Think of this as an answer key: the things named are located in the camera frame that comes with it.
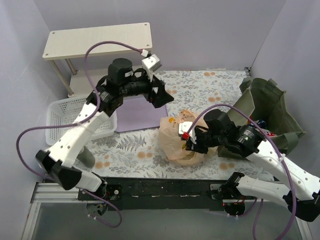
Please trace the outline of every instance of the laundry basket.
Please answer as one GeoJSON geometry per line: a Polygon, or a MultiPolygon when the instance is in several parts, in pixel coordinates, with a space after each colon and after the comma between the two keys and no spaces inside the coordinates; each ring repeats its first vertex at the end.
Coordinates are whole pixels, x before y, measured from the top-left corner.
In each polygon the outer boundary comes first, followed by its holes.
{"type": "MultiPolygon", "coordinates": [[[[81,112],[85,102],[86,97],[84,96],[71,97],[52,102],[46,113],[46,125],[58,126],[72,124],[81,112]]],[[[114,112],[112,116],[95,131],[90,140],[111,136],[114,134],[116,128],[117,114],[114,112]]],[[[46,129],[46,143],[50,146],[54,145],[68,129],[68,127],[46,129]]]]}

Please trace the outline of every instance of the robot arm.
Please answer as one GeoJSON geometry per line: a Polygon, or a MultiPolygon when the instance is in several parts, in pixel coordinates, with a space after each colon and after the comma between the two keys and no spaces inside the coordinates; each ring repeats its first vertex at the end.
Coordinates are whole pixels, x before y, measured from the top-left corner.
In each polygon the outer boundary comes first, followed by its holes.
{"type": "MultiPolygon", "coordinates": [[[[108,75],[101,78],[96,86],[101,99],[98,112],[87,122],[70,128],[48,150],[40,150],[36,154],[42,168],[65,190],[76,187],[95,192],[98,196],[104,195],[105,181],[95,173],[75,168],[74,163],[97,128],[123,104],[124,97],[144,95],[155,108],[174,100],[165,91],[165,83],[153,75],[161,66],[157,56],[151,55],[143,59],[142,66],[144,68],[133,72],[131,61],[124,58],[115,59],[108,68],[108,75]]],[[[74,123],[86,119],[97,108],[94,92],[86,100],[74,123]]]]}
{"type": "MultiPolygon", "coordinates": [[[[218,199],[254,196],[286,206],[292,211],[288,177],[270,142],[249,125],[235,126],[228,115],[219,109],[209,111],[203,119],[208,128],[195,126],[190,131],[186,139],[187,150],[205,154],[208,148],[225,146],[229,151],[263,167],[282,183],[265,182],[235,172],[213,195],[218,199]]],[[[191,125],[192,122],[179,125],[182,138],[191,125]]],[[[283,161],[290,171],[296,191],[296,216],[311,222],[320,214],[320,178],[306,172],[284,155],[283,161]]]]}

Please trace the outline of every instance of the plastic bag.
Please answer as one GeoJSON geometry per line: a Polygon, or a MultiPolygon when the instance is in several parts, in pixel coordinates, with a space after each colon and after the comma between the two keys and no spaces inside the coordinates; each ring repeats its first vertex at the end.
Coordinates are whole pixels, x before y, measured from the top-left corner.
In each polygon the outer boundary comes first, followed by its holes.
{"type": "MultiPolygon", "coordinates": [[[[182,110],[175,118],[172,116],[160,119],[159,145],[166,154],[169,161],[173,161],[182,166],[192,166],[210,158],[216,151],[216,147],[209,148],[207,154],[186,150],[186,141],[178,136],[179,124],[183,122],[193,122],[198,114],[192,111],[182,110]]],[[[207,128],[206,122],[201,118],[196,125],[207,128]]]]}

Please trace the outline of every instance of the white shelf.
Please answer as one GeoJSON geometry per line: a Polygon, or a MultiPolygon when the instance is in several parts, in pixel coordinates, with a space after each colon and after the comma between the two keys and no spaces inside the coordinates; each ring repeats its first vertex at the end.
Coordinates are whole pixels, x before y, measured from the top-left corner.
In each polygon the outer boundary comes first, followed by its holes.
{"type": "MultiPolygon", "coordinates": [[[[142,66],[133,66],[132,69],[135,71],[138,68],[142,68],[142,66]]],[[[108,74],[108,69],[96,69],[88,71],[94,85],[97,85],[98,81],[105,75],[108,74]]],[[[71,76],[70,88],[73,91],[73,95],[69,97],[79,97],[79,96],[88,96],[92,92],[92,87],[88,82],[85,71],[80,70],[77,71],[76,75],[71,76]]]]}
{"type": "MultiPolygon", "coordinates": [[[[51,31],[43,59],[59,60],[84,57],[87,50],[102,41],[118,41],[138,49],[152,48],[148,22],[51,31]]],[[[93,49],[89,57],[132,52],[124,46],[104,44],[93,49]]]]}

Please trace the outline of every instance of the gray floor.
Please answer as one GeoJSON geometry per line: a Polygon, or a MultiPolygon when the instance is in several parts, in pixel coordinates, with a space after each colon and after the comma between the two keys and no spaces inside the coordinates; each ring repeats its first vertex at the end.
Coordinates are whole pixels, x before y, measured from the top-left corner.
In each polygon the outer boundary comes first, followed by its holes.
{"type": "MultiPolygon", "coordinates": [[[[251,214],[238,220],[203,209],[124,210],[122,225],[112,229],[88,218],[83,203],[42,203],[32,239],[250,240],[257,210],[256,206],[251,214]]],[[[116,212],[104,216],[113,223],[118,220],[116,212]]],[[[265,202],[257,224],[257,238],[275,239],[289,218],[287,209],[265,202]]],[[[283,239],[302,239],[296,222],[283,239]]]]}

